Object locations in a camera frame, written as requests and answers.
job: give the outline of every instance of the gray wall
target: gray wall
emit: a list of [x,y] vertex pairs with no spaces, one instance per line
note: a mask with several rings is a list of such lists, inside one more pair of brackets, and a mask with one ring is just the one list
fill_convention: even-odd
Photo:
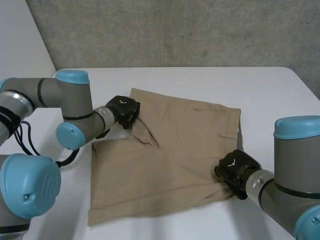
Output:
[[320,98],[319,0],[26,2],[57,69],[282,66]]

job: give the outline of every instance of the khaki shorts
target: khaki shorts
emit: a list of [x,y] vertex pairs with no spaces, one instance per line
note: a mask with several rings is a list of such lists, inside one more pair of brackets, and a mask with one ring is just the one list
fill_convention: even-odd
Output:
[[232,195],[213,169],[237,148],[240,109],[134,88],[130,97],[141,103],[131,136],[93,144],[88,226]]

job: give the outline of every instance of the blue joint cap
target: blue joint cap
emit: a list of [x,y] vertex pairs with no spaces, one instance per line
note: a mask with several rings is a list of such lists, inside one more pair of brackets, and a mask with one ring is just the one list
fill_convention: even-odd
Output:
[[0,91],[1,91],[1,88],[3,86],[3,84],[5,84],[5,82],[8,80],[9,78],[6,78],[6,79],[3,79],[2,81],[0,81]]
[[291,116],[278,119],[274,124],[276,139],[294,140],[320,136],[320,116]]
[[20,218],[31,219],[49,211],[60,187],[60,169],[49,157],[16,153],[2,164],[1,194],[7,207]]
[[81,70],[60,70],[55,78],[67,84],[86,85],[90,82],[88,73]]
[[305,211],[294,226],[296,240],[319,239],[320,236],[320,204]]
[[63,122],[56,131],[58,142],[66,149],[77,150],[86,144],[84,133],[73,123]]

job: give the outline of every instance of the cable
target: cable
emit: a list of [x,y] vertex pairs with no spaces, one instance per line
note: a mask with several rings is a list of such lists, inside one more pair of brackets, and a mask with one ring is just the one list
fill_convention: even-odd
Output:
[[[32,140],[31,140],[31,125],[29,122],[22,121],[21,124],[19,125],[19,128],[14,132],[14,138],[15,138],[16,142],[19,144],[19,146],[22,148],[22,150],[25,152],[25,154],[33,156],[33,154],[29,151],[29,149],[27,149],[27,147],[25,146],[25,144],[23,142],[24,132],[23,132],[22,124],[27,125],[27,128],[28,128],[27,136],[28,136],[28,142],[30,144],[30,147],[32,148],[32,150],[34,151],[34,153],[37,156],[41,156],[40,153],[36,150]],[[66,160],[56,161],[56,164],[59,166],[59,168],[67,166],[75,160],[78,153],[79,153],[79,149],[74,150]]]

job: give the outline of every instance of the cloth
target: cloth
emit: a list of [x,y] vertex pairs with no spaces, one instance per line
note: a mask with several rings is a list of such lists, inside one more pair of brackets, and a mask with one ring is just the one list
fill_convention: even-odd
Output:
[[88,226],[232,196],[213,169],[237,148],[240,109],[134,88],[130,98],[141,103],[131,136],[93,144]]

